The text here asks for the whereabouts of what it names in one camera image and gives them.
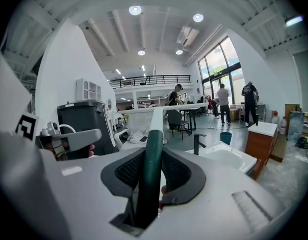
black trash bin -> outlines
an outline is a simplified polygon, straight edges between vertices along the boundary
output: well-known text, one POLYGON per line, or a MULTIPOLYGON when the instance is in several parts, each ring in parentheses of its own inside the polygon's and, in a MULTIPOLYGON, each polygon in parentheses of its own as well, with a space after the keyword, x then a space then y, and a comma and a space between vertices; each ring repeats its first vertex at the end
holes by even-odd
MULTIPOLYGON (((94 100, 80 100, 57 108, 59 124, 72 126, 75 131, 82 132, 91 129, 100 129, 102 138, 93 143, 94 155, 102 156, 118 152, 115 140, 110 131, 110 123, 106 114, 104 103, 94 100)), ((62 134, 71 132, 66 127, 61 128, 62 134)))

black railing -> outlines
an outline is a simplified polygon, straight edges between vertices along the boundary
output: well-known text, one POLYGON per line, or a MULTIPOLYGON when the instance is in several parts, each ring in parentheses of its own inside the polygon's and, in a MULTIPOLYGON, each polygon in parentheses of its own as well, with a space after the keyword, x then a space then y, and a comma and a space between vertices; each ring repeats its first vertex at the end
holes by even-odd
POLYGON ((190 84, 190 75, 188 74, 167 74, 167 75, 149 75, 149 76, 138 76, 126 79, 118 79, 109 81, 110 86, 113 89, 130 87, 130 86, 147 86, 147 85, 158 85, 158 84, 190 84))

man in black shirt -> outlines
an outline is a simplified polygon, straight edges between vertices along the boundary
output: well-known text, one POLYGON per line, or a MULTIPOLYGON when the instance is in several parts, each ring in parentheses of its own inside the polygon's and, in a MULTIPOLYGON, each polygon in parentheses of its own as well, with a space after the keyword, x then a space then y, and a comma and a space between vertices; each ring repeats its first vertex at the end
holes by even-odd
MULTIPOLYGON (((177 92, 179 92, 182 89, 182 85, 178 83, 175 86, 175 89, 173 92, 169 95, 169 102, 168 106, 176 106, 176 105, 182 105, 183 103, 178 99, 177 92)), ((174 125, 172 123, 169 124, 169 129, 170 130, 176 130, 178 125, 174 125)))
POLYGON ((253 86, 252 82, 248 82, 246 86, 244 86, 242 90, 242 96, 245 97, 245 122, 246 127, 249 126, 249 111, 252 113, 254 123, 257 121, 256 117, 256 101, 254 92, 256 93, 256 99, 259 99, 259 93, 257 89, 253 86))

storage shelf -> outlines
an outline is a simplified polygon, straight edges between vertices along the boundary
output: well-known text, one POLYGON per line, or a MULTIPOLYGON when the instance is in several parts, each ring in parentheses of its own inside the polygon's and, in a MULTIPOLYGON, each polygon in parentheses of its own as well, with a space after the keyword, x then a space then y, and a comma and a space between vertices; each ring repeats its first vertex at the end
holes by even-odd
POLYGON ((101 101, 101 87, 83 78, 76 81, 76 100, 101 101))

faucet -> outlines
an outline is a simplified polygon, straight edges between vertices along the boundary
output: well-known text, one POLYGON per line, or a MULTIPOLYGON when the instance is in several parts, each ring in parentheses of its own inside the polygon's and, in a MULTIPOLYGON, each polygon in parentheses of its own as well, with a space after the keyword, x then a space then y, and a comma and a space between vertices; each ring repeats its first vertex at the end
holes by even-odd
POLYGON ((202 144, 199 142, 199 136, 206 137, 204 134, 196 133, 194 134, 194 154, 199 155, 199 145, 201 145, 203 148, 206 147, 205 144, 202 144))

